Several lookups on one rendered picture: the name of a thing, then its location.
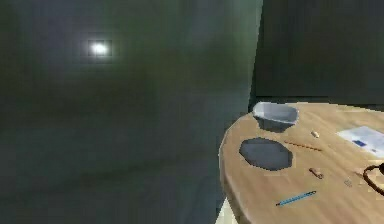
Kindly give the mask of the round wooden dining table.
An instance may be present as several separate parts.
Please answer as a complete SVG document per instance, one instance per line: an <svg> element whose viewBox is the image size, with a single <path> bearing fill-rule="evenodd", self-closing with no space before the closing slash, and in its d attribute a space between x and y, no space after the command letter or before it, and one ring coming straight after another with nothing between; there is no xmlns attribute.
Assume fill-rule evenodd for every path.
<svg viewBox="0 0 384 224"><path fill-rule="evenodd" d="M361 177L383 158L337 135L339 131L367 126L384 133L384 112L365 108L300 102L296 125L283 133L259 127L247 114L227 129L219 149L222 188L238 224L384 224L384 196ZM312 136L316 131L319 138ZM256 137L275 140L293 153L292 166L268 171L250 165L239 153L241 143ZM320 148L314 151L284 141ZM318 179L309 168L320 171ZM352 187L344 184L350 179ZM276 206L302 193L316 194Z"/></svg>

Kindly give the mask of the pale blue bowl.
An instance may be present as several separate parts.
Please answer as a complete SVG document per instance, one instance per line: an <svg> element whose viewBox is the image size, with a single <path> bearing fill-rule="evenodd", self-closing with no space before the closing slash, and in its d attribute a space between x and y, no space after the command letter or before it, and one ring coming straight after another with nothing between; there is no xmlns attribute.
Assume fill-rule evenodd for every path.
<svg viewBox="0 0 384 224"><path fill-rule="evenodd" d="M299 118L299 111L296 108L272 102L256 103L252 114L261 129L277 133L294 126Z"/></svg>

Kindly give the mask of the dark grey plate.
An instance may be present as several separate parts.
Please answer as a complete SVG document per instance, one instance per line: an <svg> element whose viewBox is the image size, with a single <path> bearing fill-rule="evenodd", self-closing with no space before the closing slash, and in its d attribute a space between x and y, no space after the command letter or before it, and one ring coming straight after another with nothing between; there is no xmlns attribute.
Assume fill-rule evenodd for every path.
<svg viewBox="0 0 384 224"><path fill-rule="evenodd" d="M292 166L293 153L281 143L265 138L244 140L239 153L252 166L278 171Z"/></svg>

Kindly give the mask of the thin orange pencil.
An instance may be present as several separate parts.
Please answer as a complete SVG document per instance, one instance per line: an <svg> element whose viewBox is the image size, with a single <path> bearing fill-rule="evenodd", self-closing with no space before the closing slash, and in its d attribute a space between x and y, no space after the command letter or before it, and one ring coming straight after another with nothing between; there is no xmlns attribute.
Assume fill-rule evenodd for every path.
<svg viewBox="0 0 384 224"><path fill-rule="evenodd" d="M307 148L307 149L314 150L314 151L323 151L320 148L312 147L312 146L305 145L305 144L299 144L299 143L294 143L294 142L289 142L289 141L284 141L284 143L294 145L297 147Z"/></svg>

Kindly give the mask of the blue pen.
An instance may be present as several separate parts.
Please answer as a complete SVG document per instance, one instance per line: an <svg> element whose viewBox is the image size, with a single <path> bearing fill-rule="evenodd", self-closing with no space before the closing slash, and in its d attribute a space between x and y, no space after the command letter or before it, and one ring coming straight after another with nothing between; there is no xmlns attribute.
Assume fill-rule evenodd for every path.
<svg viewBox="0 0 384 224"><path fill-rule="evenodd" d="M310 192L302 193L302 194L300 194L300 195L296 195L296 196L290 197L290 198L288 198L288 199L282 200L282 201L278 202L278 203L276 204L276 206L283 206L283 205L292 203L292 202L294 202L294 201L301 200L301 199L303 199L303 198L312 196L312 195L314 195L314 194L316 194L316 193L317 193L317 191L310 191Z"/></svg>

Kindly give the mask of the white and blue paper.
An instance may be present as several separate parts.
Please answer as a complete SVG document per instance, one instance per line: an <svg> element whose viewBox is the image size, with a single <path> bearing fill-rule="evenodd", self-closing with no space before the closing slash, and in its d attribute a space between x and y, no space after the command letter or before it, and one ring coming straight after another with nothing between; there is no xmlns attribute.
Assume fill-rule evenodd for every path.
<svg viewBox="0 0 384 224"><path fill-rule="evenodd" d="M382 132L361 126L339 131L337 135L376 157L384 158L384 133Z"/></svg>

